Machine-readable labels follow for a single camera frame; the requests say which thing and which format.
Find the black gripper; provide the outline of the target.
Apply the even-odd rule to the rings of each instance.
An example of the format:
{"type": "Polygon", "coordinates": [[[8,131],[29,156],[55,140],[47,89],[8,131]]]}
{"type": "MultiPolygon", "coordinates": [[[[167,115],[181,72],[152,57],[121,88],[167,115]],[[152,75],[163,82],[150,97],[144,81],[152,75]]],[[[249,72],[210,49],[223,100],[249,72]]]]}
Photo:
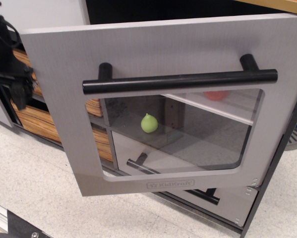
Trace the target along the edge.
{"type": "Polygon", "coordinates": [[[23,110],[32,99],[36,83],[32,77],[33,69],[13,54],[20,44],[19,32],[0,15],[0,84],[10,89],[17,109],[23,110]]]}

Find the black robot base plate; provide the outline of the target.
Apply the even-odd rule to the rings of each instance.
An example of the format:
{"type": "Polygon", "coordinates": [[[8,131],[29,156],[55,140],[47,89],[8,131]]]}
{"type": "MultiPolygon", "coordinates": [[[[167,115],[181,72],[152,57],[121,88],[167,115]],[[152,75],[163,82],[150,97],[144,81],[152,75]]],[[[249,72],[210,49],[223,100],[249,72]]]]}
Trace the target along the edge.
{"type": "Polygon", "coordinates": [[[7,231],[16,238],[50,238],[47,233],[9,210],[7,210],[7,231]]]}

